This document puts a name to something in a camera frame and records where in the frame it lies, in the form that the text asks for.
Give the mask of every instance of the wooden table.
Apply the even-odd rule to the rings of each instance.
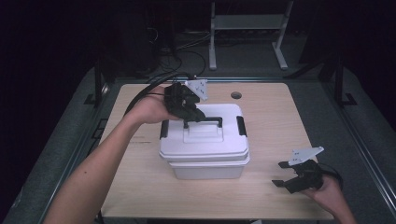
[[[146,85],[125,85],[103,138]],[[295,177],[281,169],[291,151],[311,147],[290,91],[282,83],[208,83],[204,104],[238,104],[247,128],[250,162],[237,179],[179,180],[160,158],[161,124],[143,125],[125,152],[102,207],[105,217],[208,219],[332,219],[301,193],[277,188],[273,179]],[[231,93],[242,98],[235,100]]]

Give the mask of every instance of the human arm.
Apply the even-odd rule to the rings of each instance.
[[[163,94],[158,87],[151,92]],[[44,223],[91,223],[110,189],[130,139],[144,123],[176,119],[163,105],[163,96],[148,95],[117,124],[108,137],[64,182]]]
[[[330,212],[340,224],[356,224],[352,211],[336,179],[323,176],[323,186],[320,189],[305,189],[301,193],[313,199],[323,209]]]

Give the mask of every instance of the hand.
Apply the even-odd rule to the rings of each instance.
[[[163,102],[163,87],[156,87],[143,97],[126,116],[138,117],[143,123],[158,123],[165,119],[178,119],[171,115]]]
[[[333,177],[324,175],[323,186],[320,189],[305,189],[301,193],[310,197],[323,209],[330,212],[339,223],[357,223],[337,180]]]

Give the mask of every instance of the dark background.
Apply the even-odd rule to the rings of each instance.
[[[139,14],[147,23],[163,28],[164,35],[209,29],[210,1],[146,2],[0,2],[0,220],[21,190],[78,83],[97,61],[99,37],[115,14]],[[256,11],[260,1],[241,3],[219,1],[218,10],[260,13]],[[273,3],[271,10],[279,10],[279,1]],[[345,66],[357,75],[395,129],[394,8],[394,1],[296,0],[288,33],[309,33],[303,63],[339,49]]]

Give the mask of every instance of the white plastic box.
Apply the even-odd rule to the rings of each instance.
[[[197,107],[214,120],[189,122],[187,128],[183,120],[163,123],[161,157],[179,179],[238,178],[250,160],[240,107]]]

